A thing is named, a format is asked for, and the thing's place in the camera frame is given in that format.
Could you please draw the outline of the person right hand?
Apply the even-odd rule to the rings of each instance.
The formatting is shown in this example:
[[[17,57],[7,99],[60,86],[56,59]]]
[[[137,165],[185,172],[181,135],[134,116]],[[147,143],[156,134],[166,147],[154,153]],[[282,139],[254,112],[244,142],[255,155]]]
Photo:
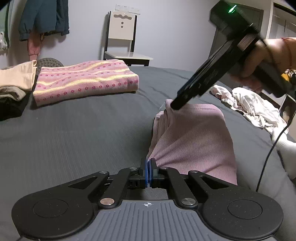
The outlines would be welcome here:
[[[254,50],[245,60],[240,74],[231,75],[231,78],[259,93],[262,90],[262,83],[253,76],[253,72],[262,61],[274,64],[280,74],[288,69],[295,70],[295,39],[288,42],[289,61],[283,60],[284,55],[280,55],[279,49],[276,49],[279,46],[279,43],[272,42],[271,39],[266,39],[263,42],[258,41]]]

